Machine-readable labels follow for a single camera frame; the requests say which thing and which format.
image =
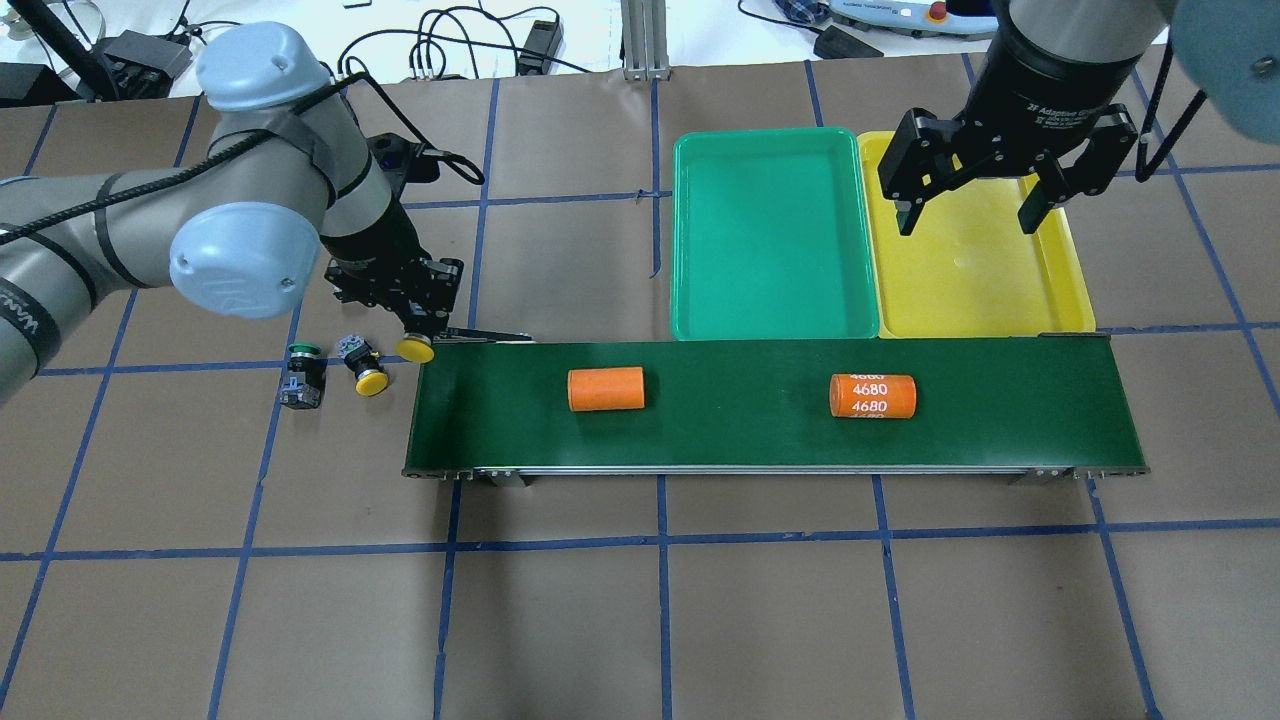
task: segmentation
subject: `yellow tray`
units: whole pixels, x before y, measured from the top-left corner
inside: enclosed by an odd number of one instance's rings
[[[979,179],[931,200],[897,232],[881,195],[879,165],[892,132],[858,136],[879,300],[879,337],[1011,337],[1093,332],[1093,306],[1066,227],[1053,210],[1023,234],[1018,208],[1034,177]]]

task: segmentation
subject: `metal frame leg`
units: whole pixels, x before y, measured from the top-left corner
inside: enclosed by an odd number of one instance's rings
[[[666,0],[622,1],[622,72],[628,81],[667,79]]]

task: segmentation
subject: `plastic tray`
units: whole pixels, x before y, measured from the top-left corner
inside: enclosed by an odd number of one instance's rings
[[[852,133],[690,133],[675,160],[677,340],[876,337]]]
[[[858,136],[876,258],[881,337],[1012,337],[1093,332],[1093,306],[1066,227],[1053,210],[1023,234],[1018,208],[1034,178],[979,179],[931,200],[897,232],[877,165],[891,132]]]

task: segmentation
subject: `light blue joint cover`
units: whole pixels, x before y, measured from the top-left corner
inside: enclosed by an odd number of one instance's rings
[[[187,220],[169,246],[169,277],[187,300],[252,320],[302,302],[320,233],[271,202],[228,202]]]
[[[1174,56],[1240,135],[1280,143],[1280,1],[1181,0]],[[1271,58],[1270,70],[1254,64]]]
[[[329,83],[329,72],[298,31],[250,23],[218,36],[196,60],[209,104],[227,113],[261,110],[297,100]]]

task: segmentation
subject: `blue tape line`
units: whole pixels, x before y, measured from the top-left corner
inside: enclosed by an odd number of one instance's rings
[[[636,547],[659,544],[653,536],[611,536],[603,538],[545,541],[479,541],[460,542],[458,552],[530,552],[536,550],[590,550],[595,547]]]
[[[645,191],[639,192],[600,192],[595,195],[548,195],[545,197],[494,197],[489,200],[489,206],[498,205],[549,205],[557,202],[593,202],[602,200],[637,200],[648,197]]]
[[[84,423],[84,433],[81,436],[79,448],[76,451],[76,461],[72,464],[70,475],[67,478],[67,487],[63,489],[61,501],[58,503],[58,514],[54,516],[54,527],[49,530],[49,541],[40,559],[40,569],[36,571],[36,580],[32,583],[31,594],[27,598],[27,609],[22,614],[22,623],[18,625],[18,635],[14,638],[13,648],[9,652],[9,662],[5,665],[4,679],[0,679],[0,712],[4,711],[5,700],[9,697],[9,687],[13,683],[13,674],[18,669],[18,659],[22,656],[22,647],[27,642],[27,633],[31,630],[31,621],[36,615],[36,605],[40,602],[40,592],[45,587],[45,575],[54,561],[54,551],[58,548],[58,538],[63,532],[63,523],[67,520],[67,510],[72,505],[72,496],[76,493],[76,483],[79,480],[81,470],[84,466],[84,456],[88,454],[90,441],[93,438],[93,428],[97,427],[97,416],[102,410],[102,401],[106,398],[106,389],[111,384],[111,368],[120,356],[120,345],[124,342],[124,331],[129,327],[129,318],[133,316],[133,305],[138,297],[138,291],[129,292],[129,300],[124,304],[124,313],[120,314],[120,324],[115,328],[115,340],[111,342],[111,354],[106,360],[106,370],[102,380],[97,384],[97,395],[93,396],[93,406]]]
[[[238,547],[174,547],[164,550],[63,550],[56,561],[81,560],[177,560],[189,557],[239,557]]]
[[[479,208],[479,200],[435,200],[431,202],[402,202],[406,210],[434,210],[438,208]]]
[[[671,562],[667,536],[667,475],[658,475],[658,634],[662,643],[662,720],[672,720],[671,693]]]
[[[1239,520],[1148,520],[1142,523],[1108,523],[1112,533],[1171,533],[1187,530],[1253,530],[1280,528],[1280,518],[1244,518]]]
[[[173,363],[159,365],[124,365],[113,370],[119,375],[140,375],[146,373],[200,373],[220,370],[275,370],[285,364],[284,360],[241,360],[230,363]]]
[[[187,155],[187,143],[191,141],[191,131],[196,128],[196,115],[200,114],[200,96],[191,99],[191,114],[187,117],[187,128],[182,131],[182,141],[178,142],[178,155],[173,159],[173,167],[182,167],[182,159]]]
[[[236,620],[239,616],[239,601],[244,592],[244,575],[248,573],[250,548],[253,547],[253,533],[257,529],[257,514],[262,507],[262,480],[253,487],[253,502],[250,503],[248,520],[244,523],[244,541],[237,551],[239,562],[236,565],[236,583],[232,585],[230,606],[227,610],[227,625],[223,626],[223,642],[218,648],[218,667],[214,670],[214,689],[209,696],[209,720],[218,717],[223,702],[223,683],[227,679],[227,660],[232,653],[232,638],[236,635]]]
[[[659,120],[658,85],[657,79],[649,81],[649,151],[652,152],[649,167],[653,172],[650,176],[653,184],[649,186],[653,196],[653,274],[649,275],[649,279],[658,277],[658,273],[662,272],[662,208],[658,201],[662,192],[658,190],[662,187],[662,123]]]
[[[428,555],[445,552],[443,542],[403,542],[380,544],[320,544],[255,547],[253,557],[334,557],[343,555]]]
[[[888,594],[888,619],[893,628],[893,652],[897,655],[897,682],[902,688],[902,712],[906,720],[915,720],[911,673],[906,664],[906,638],[902,633],[902,609],[897,601],[897,574],[893,571],[893,532],[888,525],[884,483],[879,475],[872,475],[872,492],[876,495],[876,525],[881,541],[881,559],[884,564],[884,589]]]
[[[1009,525],[992,528],[910,528],[890,530],[893,539],[942,538],[1010,538],[1038,536],[1079,536],[1092,533],[1093,525]]]
[[[489,91],[489,127],[484,136],[484,184],[480,186],[480,214],[476,218],[476,251],[471,258],[471,306],[467,309],[467,328],[475,329],[476,311],[480,307],[480,266],[484,263],[484,227],[489,217],[489,186],[493,178],[493,133],[498,124],[498,83],[494,78],[493,88]]]
[[[293,309],[293,316],[289,318],[289,334],[288,334],[288,341],[284,343],[285,348],[288,348],[288,346],[293,345],[293,342],[297,341],[298,320],[301,318],[302,318],[302,306],[300,305]],[[276,366],[280,369],[280,382],[275,384],[275,387],[278,388],[282,384],[284,384],[285,378],[288,378],[289,374],[288,363],[289,363],[289,351],[285,350],[284,354],[280,356],[280,360],[276,361]],[[262,482],[262,478],[266,477],[266,470],[271,466],[271,451],[275,450],[275,430],[279,427],[279,424],[280,424],[280,404],[271,402],[271,421],[266,427],[266,442],[262,443],[262,460],[261,462],[259,462],[257,466],[259,482]]]
[[[289,319],[289,332],[285,338],[285,347],[293,345],[298,337],[298,320],[302,316],[302,307],[293,309]],[[288,350],[282,354],[279,361],[280,382],[284,382],[288,368],[284,364],[288,359]],[[209,694],[209,720],[218,717],[218,708],[223,701],[223,682],[227,679],[227,661],[230,657],[232,639],[236,637],[236,620],[239,616],[241,597],[244,593],[244,575],[248,573],[248,560],[253,550],[253,534],[257,532],[257,516],[262,509],[262,480],[271,466],[271,451],[275,447],[275,430],[280,421],[280,404],[273,400],[271,420],[266,427],[266,438],[262,441],[262,459],[257,466],[257,483],[253,486],[253,500],[248,506],[248,519],[244,521],[244,539],[241,543],[239,562],[236,564],[236,583],[232,585],[230,605],[227,609],[227,624],[223,628],[223,642],[218,650],[218,666],[214,670],[214,688]]]
[[[1093,519],[1098,524],[1098,537],[1102,539],[1102,553],[1107,559],[1107,573],[1111,575],[1111,588],[1116,593],[1116,603],[1120,606],[1120,623],[1124,625],[1124,635],[1129,642],[1129,655],[1133,656],[1133,669],[1138,675],[1138,688],[1142,691],[1142,702],[1147,708],[1147,717],[1161,720],[1160,708],[1156,707],[1156,696],[1151,691],[1151,679],[1147,676],[1147,661],[1142,657],[1142,647],[1138,644],[1138,630],[1133,626],[1133,616],[1129,614],[1129,598],[1124,592],[1124,580],[1120,579],[1120,565],[1116,562],[1115,548],[1111,546],[1111,533],[1107,529],[1106,514],[1102,512],[1102,500],[1098,497],[1098,486],[1093,478],[1085,479],[1089,492],[1089,503],[1093,506]]]
[[[813,63],[809,60],[804,61],[804,77],[809,82],[809,102],[813,104],[813,124],[817,127],[824,127],[826,123],[822,120],[822,102],[818,100],[818,82],[813,77]]]
[[[40,372],[42,378],[58,378],[67,375],[101,375],[106,368],[45,368]]]
[[[1268,173],[1280,170],[1280,164],[1268,165],[1217,165],[1211,168],[1178,168],[1184,176],[1208,176],[1216,173]]]
[[[1147,520],[1110,523],[1111,533],[1176,533],[1206,530],[1252,530],[1280,528],[1280,518],[1239,518],[1210,520]],[[891,529],[892,539],[964,539],[1001,537],[1078,536],[1098,532],[1096,524],[1068,525],[1005,525],[968,528],[899,528]],[[780,542],[860,542],[881,539],[879,530],[828,530],[818,533],[707,533],[612,536],[600,538],[567,538],[545,541],[481,541],[460,542],[457,552],[535,552],[543,550],[589,550],[607,547],[646,547],[672,544],[765,544]],[[321,546],[255,546],[251,557],[316,557],[342,555],[428,555],[448,552],[447,542],[407,542],[372,544],[321,544]],[[152,560],[177,557],[239,557],[238,547],[174,547],[157,550],[60,550],[52,560]],[[0,562],[29,562],[44,557],[42,552],[0,552]]]
[[[1107,334],[1180,334],[1180,333],[1221,333],[1239,332],[1238,323],[1207,323],[1202,325],[1148,325],[1146,328],[1098,328],[1098,332]]]
[[[1151,104],[1151,99],[1147,95],[1147,87],[1142,83],[1142,78],[1138,76],[1138,70],[1130,70],[1133,76],[1134,87],[1138,90],[1139,97],[1144,104]],[[1156,137],[1160,142],[1165,141],[1165,131],[1160,126],[1160,120],[1155,123]],[[1208,254],[1210,263],[1213,265],[1213,272],[1217,274],[1217,279],[1222,286],[1222,291],[1226,293],[1226,301],[1231,305],[1231,313],[1235,314],[1235,320],[1242,325],[1242,333],[1244,334],[1244,342],[1249,346],[1249,354],[1253,355],[1253,364],[1258,368],[1258,374],[1262,377],[1262,384],[1266,387],[1267,397],[1271,398],[1271,407],[1275,410],[1276,416],[1280,416],[1280,392],[1276,391],[1275,379],[1271,377],[1271,369],[1267,368],[1267,361],[1262,356],[1262,348],[1258,347],[1258,341],[1253,337],[1253,331],[1249,329],[1249,320],[1244,315],[1244,307],[1240,305],[1239,297],[1235,295],[1235,288],[1231,287],[1231,281],[1226,277],[1226,266],[1222,265],[1221,259],[1217,256],[1217,250],[1213,247],[1213,240],[1208,234],[1208,229],[1204,227],[1204,220],[1201,218],[1199,210],[1196,208],[1196,200],[1192,197],[1190,190],[1187,187],[1187,181],[1183,178],[1181,169],[1178,167],[1178,160],[1174,159],[1174,154],[1169,154],[1169,167],[1174,170],[1174,183],[1178,184],[1178,192],[1183,196],[1183,204],[1187,205],[1187,211],[1192,215],[1192,223],[1196,225],[1196,232],[1199,234],[1201,243],[1204,246],[1204,252]]]
[[[973,72],[973,60],[968,53],[961,53],[960,61],[964,64],[964,74],[969,78],[969,87],[973,87],[978,82],[978,73]]]
[[[36,137],[36,147],[31,150],[31,158],[27,159],[27,169],[22,172],[24,176],[29,176],[31,170],[36,168],[36,159],[40,158],[40,150],[45,146],[45,138],[49,137],[49,128],[54,127],[54,115],[58,114],[58,105],[49,106],[49,115],[45,118],[45,127],[40,128],[40,136]]]
[[[457,560],[458,544],[458,519],[462,514],[462,480],[453,480],[453,493],[449,497],[449,534],[448,550],[444,555],[444,579],[440,583],[440,626],[436,638],[435,652],[435,679],[433,685],[434,710],[433,720],[440,720],[444,705],[444,666],[447,653],[445,643],[449,639],[449,615],[453,611],[453,569]]]
[[[749,544],[773,542],[849,542],[879,539],[878,530],[823,530],[817,533],[708,533],[667,536],[667,544]]]

